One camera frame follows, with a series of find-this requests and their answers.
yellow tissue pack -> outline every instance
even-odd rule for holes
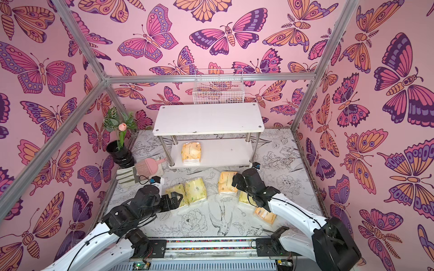
[[[201,144],[199,142],[187,142],[182,145],[182,163],[198,164],[201,161]]]
[[[264,208],[260,208],[260,207],[256,208],[255,215],[270,225],[274,223],[274,220],[276,220],[277,217],[276,214],[273,214],[272,212],[268,212]]]
[[[207,189],[202,178],[187,181],[185,183],[185,194],[190,204],[207,200]]]
[[[238,202],[243,203],[243,204],[247,204],[248,206],[252,206],[252,204],[253,204],[255,207],[257,207],[256,202],[253,199],[250,199],[250,202],[252,203],[252,204],[250,204],[249,199],[247,197],[247,193],[244,191],[240,191],[240,197],[238,199]]]
[[[179,207],[178,207],[178,208],[181,208],[181,207],[183,207],[183,206],[187,206],[187,207],[188,207],[187,196],[185,195],[184,185],[183,185],[182,183],[177,184],[177,185],[175,185],[175,186],[173,186],[173,187],[171,187],[171,188],[167,188],[167,189],[166,189],[166,194],[168,194],[169,197],[172,197],[172,196],[170,195],[170,193],[172,193],[172,192],[180,193],[180,194],[182,195],[182,197],[183,197],[183,198],[182,198],[182,201],[181,201],[181,203],[179,204]]]
[[[236,171],[223,171],[218,180],[219,194],[236,194],[238,189],[232,186],[232,178],[237,174]]]

pink wall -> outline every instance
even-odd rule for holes
[[[360,22],[364,13],[378,11],[380,4],[362,1]],[[358,27],[357,14],[352,15],[340,58],[329,63],[330,74],[339,79],[324,93],[317,90],[310,109],[313,128],[304,123],[306,113],[298,132],[303,156],[311,160],[316,183],[325,192],[326,207],[352,229],[366,260],[361,270],[426,270],[434,268],[434,246],[428,241],[434,239],[434,58],[427,53],[432,38],[426,35],[434,25],[434,16],[427,16],[432,1],[384,5],[389,4],[383,23],[370,23],[375,21],[371,19]],[[356,45],[355,38],[365,37],[358,33],[371,36],[370,42]],[[350,62],[346,52],[351,46],[357,49],[349,52],[355,58]],[[404,80],[413,74],[423,81]],[[403,80],[404,90],[387,95]],[[402,116],[390,114],[398,105]],[[351,115],[346,117],[343,112],[348,108]],[[318,165],[310,153],[319,155]]]
[[[22,5],[15,1],[0,3],[3,12],[3,29],[0,30],[0,196],[49,139],[52,134],[49,128],[59,127],[50,117],[55,117],[58,112],[61,122],[64,122],[86,95],[85,77],[90,84],[97,82],[92,70],[89,67],[84,69],[81,57],[68,57],[71,39],[60,16],[47,2],[33,1],[32,5],[36,7],[20,7]],[[13,29],[7,20],[12,20]],[[23,31],[22,28],[26,27],[31,29],[29,36],[35,35],[33,39]],[[44,64],[43,71],[39,70],[39,62]],[[84,116],[49,161],[50,168],[38,175],[40,185],[31,184],[2,221],[0,270],[40,270],[53,262],[67,236],[76,239],[81,232],[87,232],[99,210],[98,196],[107,190],[109,182],[102,182],[99,189],[93,191],[90,183],[78,178],[81,168],[96,166],[95,162],[101,164],[107,157],[103,150],[93,151],[83,122],[91,126],[96,122],[101,127],[102,119],[101,110],[96,108]],[[47,131],[47,138],[41,125]],[[73,207],[75,198],[83,206]],[[44,220],[42,226],[36,227],[48,209],[52,212],[50,218],[57,216],[61,219],[54,218],[52,224]],[[83,214],[80,219],[73,216],[73,209]],[[72,230],[68,228],[74,224],[74,219],[78,224],[71,234]],[[37,242],[39,251],[34,243],[29,244],[31,238]]]

butterfly wing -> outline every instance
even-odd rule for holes
[[[263,73],[275,73],[280,72],[281,57],[277,55],[277,51],[274,49],[269,49],[262,57],[259,68]]]
[[[434,244],[428,240],[427,232],[421,224],[418,225],[418,235],[425,252],[434,261]]]
[[[271,86],[269,86],[261,96],[267,101],[278,101],[282,98],[282,93],[280,92],[282,91],[285,84],[286,80],[276,81]]]
[[[22,242],[13,243],[0,248],[0,262],[3,270],[17,271],[22,258]]]
[[[136,112],[135,120],[137,122],[137,127],[139,128],[139,130],[144,130],[146,129],[146,126],[152,125],[153,123],[152,119],[146,116],[144,110],[139,110]]]
[[[341,46],[341,43],[339,42],[338,46],[336,47],[336,49],[332,55],[332,59],[330,60],[330,64],[332,66],[334,66],[336,64],[336,62],[338,61],[339,55],[341,54],[341,49],[342,49],[342,46]]]
[[[72,167],[76,164],[78,156],[80,154],[80,143],[76,142],[66,149],[59,160],[57,161],[56,180],[58,182],[67,182],[69,186],[72,184],[68,181],[74,169]]]
[[[389,212],[387,214],[383,214],[382,212],[378,211],[377,209],[371,210],[371,217],[372,221],[374,222],[375,226],[383,231],[391,231],[396,229],[399,225],[402,224],[404,219],[402,216],[394,213]]]
[[[416,187],[416,193],[414,194],[414,206],[413,209],[428,219],[434,221],[434,195],[431,194],[426,188],[420,184],[414,184]]]
[[[47,207],[42,212],[35,227],[33,234],[38,238],[50,238],[55,235],[62,226],[62,218],[60,211],[62,210],[64,194],[59,192],[48,203]]]
[[[309,51],[309,56],[307,57],[310,60],[314,60],[320,56],[322,56],[322,52],[327,45],[328,39],[318,41],[313,45],[313,47]]]
[[[146,29],[158,45],[165,49],[172,49],[178,42],[169,33],[172,22],[168,17],[168,9],[158,4],[148,15]]]
[[[72,219],[74,222],[83,222],[92,217],[93,202],[89,201],[89,196],[83,188],[77,191],[72,205]]]
[[[132,88],[115,88],[115,92],[119,97],[130,97],[131,99],[141,100],[144,105],[147,104],[146,98]]]
[[[219,29],[202,29],[190,35],[190,40],[197,46],[208,49],[216,41],[224,37],[224,31]]]
[[[309,113],[304,113],[302,121],[312,131],[312,129],[313,129],[313,120],[312,120],[312,117],[311,117],[311,115]]]
[[[0,64],[3,69],[18,74],[24,93],[40,93],[43,88],[39,66],[24,52],[0,42]]]
[[[387,271],[395,271],[392,259],[390,259],[390,255],[387,252],[386,247],[384,247],[380,240],[378,240],[376,237],[370,237],[368,239],[368,245],[372,252],[374,252],[374,254],[377,255],[383,262],[383,265]]]
[[[320,158],[315,174],[323,181],[324,177],[327,179],[332,178],[336,174],[336,171],[327,160]]]
[[[70,249],[83,240],[85,236],[86,233],[83,231],[70,231],[57,250],[54,261],[59,260],[65,253],[70,251]]]
[[[54,22],[54,13],[42,7],[16,7],[12,9],[16,22],[24,33],[36,42],[42,43],[47,35],[40,29],[47,29]]]
[[[65,83],[72,81],[76,73],[73,64],[66,61],[53,61],[46,67],[47,85],[51,94],[65,96]]]
[[[95,129],[87,122],[83,122],[84,131],[87,133],[87,141],[92,144],[94,153],[98,152],[98,134]]]
[[[434,138],[430,141],[408,147],[404,153],[410,162],[414,176],[421,175],[433,162],[434,157],[431,155],[434,149]]]
[[[77,178],[82,179],[84,183],[90,183],[93,192],[98,190],[101,186],[101,175],[99,174],[99,168],[95,166],[82,167],[78,173]]]
[[[118,52],[122,56],[132,56],[136,59],[145,55],[145,45],[148,43],[145,39],[142,38],[133,38],[128,39],[121,43],[118,47]],[[157,49],[155,46],[148,48],[148,53],[161,56],[161,51]]]
[[[422,127],[434,127],[434,93],[426,87],[408,87],[408,122]]]

lower shelf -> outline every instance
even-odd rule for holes
[[[182,163],[182,145],[192,141],[201,144],[202,158],[200,165],[197,166]],[[175,162],[172,168],[245,166],[250,164],[252,152],[252,144],[246,142],[245,138],[180,140],[177,145],[172,145],[171,156]]]

metal shelf leg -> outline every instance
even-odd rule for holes
[[[170,153],[167,150],[166,143],[164,142],[163,137],[158,136],[158,139],[160,140],[161,145],[163,146],[163,150],[166,153],[167,160],[169,160],[169,166],[173,167],[175,165],[175,162],[172,160],[172,157],[170,156]]]
[[[259,137],[261,136],[261,133],[256,133],[256,142],[255,142],[255,148],[253,150],[252,153],[252,158],[250,158],[250,162],[253,163],[255,160],[255,155],[256,155],[256,149],[258,148],[258,142],[259,142]]]

